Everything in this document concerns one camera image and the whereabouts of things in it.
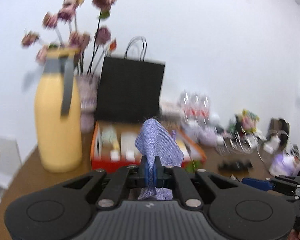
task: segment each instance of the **brown table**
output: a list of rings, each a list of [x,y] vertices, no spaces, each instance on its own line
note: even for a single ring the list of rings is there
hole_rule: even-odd
[[[119,125],[118,129],[131,130],[131,127],[125,125]],[[53,186],[67,179],[71,179],[87,173],[90,170],[90,145],[92,141],[92,133],[82,136],[82,146],[83,146],[83,161],[81,165],[75,170],[68,173],[55,174],[47,172],[41,165],[39,159],[39,152],[36,149],[26,163],[22,166],[19,173],[16,175],[9,189],[6,191],[2,202],[0,204],[0,240],[10,240],[10,235],[4,225],[3,217],[7,206],[20,196],[29,194],[34,191],[41,190],[46,187]],[[229,155],[222,157],[220,156],[214,148],[204,148],[207,161],[204,164],[204,168],[207,171],[212,171],[218,173],[218,164],[223,160],[247,160],[249,159],[254,167],[249,173],[237,173],[236,175],[239,179],[243,177],[253,177],[257,179],[265,179],[269,177],[267,169],[265,168],[263,162],[259,159],[258,154],[255,152],[251,155]],[[223,173],[222,175],[231,176],[233,173]]]

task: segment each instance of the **purple cloth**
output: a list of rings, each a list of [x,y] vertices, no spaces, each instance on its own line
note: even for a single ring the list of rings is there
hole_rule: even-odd
[[[147,199],[156,195],[157,200],[172,199],[172,191],[154,187],[154,158],[160,157],[163,166],[181,166],[183,153],[165,128],[155,119],[144,122],[135,141],[135,146],[142,155],[147,156],[148,187],[141,189],[138,199]]]

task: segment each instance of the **screw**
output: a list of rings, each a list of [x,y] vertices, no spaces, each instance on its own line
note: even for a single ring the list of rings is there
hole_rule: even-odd
[[[111,199],[101,199],[98,201],[98,205],[100,207],[112,207],[114,205],[114,202]]]
[[[196,198],[190,198],[186,201],[186,205],[188,207],[198,207],[201,205],[201,201],[199,199]]]

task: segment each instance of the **yellow thermos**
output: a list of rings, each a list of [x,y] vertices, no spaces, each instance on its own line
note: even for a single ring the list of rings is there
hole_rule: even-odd
[[[34,102],[41,163],[51,172],[75,169],[82,160],[81,101],[74,79],[75,49],[49,50]]]

